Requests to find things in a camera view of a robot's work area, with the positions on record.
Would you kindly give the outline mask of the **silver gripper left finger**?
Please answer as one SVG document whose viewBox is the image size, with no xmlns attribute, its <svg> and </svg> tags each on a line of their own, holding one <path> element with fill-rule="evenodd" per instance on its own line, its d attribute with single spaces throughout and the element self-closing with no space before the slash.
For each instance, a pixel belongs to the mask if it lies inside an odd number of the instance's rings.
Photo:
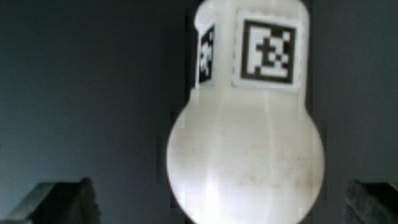
<svg viewBox="0 0 398 224">
<path fill-rule="evenodd" d="M 101 224 L 91 178 L 39 183 L 0 224 Z"/>
</svg>

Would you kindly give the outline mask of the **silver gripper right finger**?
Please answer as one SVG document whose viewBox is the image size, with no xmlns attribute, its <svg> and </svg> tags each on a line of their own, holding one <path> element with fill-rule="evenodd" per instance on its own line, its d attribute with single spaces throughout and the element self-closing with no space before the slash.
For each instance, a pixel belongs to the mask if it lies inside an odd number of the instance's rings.
<svg viewBox="0 0 398 224">
<path fill-rule="evenodd" d="M 350 182 L 343 224 L 398 224 L 398 189 L 389 183 Z"/>
</svg>

